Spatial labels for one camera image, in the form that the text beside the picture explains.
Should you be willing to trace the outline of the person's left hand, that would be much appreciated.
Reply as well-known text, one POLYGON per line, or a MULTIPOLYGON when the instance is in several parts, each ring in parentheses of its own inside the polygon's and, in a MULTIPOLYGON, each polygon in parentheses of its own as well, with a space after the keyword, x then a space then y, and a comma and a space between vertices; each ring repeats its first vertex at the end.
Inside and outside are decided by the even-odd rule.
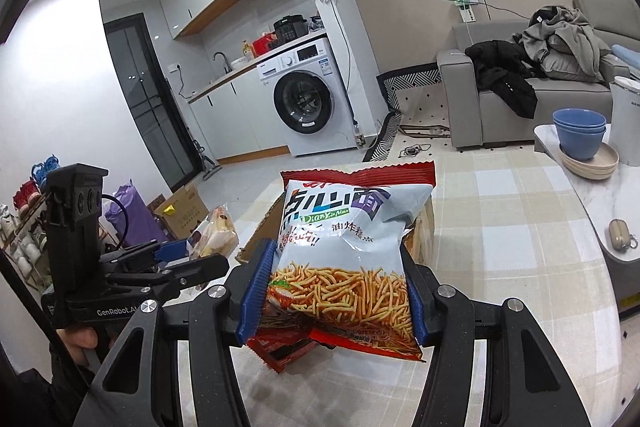
POLYGON ((98 334, 92 327, 74 326, 56 331, 77 365, 89 366, 87 353, 96 349, 98 334))

